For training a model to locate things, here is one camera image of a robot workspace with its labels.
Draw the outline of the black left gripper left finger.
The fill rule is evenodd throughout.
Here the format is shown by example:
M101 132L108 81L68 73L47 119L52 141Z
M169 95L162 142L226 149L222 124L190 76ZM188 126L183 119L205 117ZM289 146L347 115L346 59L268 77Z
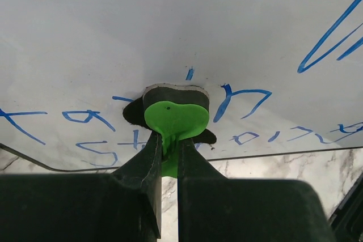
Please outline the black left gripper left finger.
M111 173L1 176L2 241L156 241L162 140Z

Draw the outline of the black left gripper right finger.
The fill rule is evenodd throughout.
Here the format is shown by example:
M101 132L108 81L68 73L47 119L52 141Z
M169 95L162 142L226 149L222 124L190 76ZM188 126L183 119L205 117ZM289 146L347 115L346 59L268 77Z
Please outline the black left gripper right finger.
M229 179L191 139L178 152L180 241L334 241L320 199L301 180Z

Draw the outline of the green black whiteboard eraser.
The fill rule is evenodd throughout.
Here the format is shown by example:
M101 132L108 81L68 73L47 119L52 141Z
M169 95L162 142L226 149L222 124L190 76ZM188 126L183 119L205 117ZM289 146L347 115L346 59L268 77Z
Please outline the green black whiteboard eraser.
M191 139L213 145L217 141L206 128L209 104L209 94L202 87L160 83L146 87L141 97L123 109L123 117L161 135L162 176L177 178L179 142Z

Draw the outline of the white dry-erase whiteboard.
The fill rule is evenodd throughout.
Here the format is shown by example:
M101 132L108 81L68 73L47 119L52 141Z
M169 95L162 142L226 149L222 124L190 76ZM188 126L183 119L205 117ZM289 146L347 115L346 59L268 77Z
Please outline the white dry-erase whiteboard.
M211 160L362 146L362 0L1 0L1 145L119 166L157 83L210 97Z

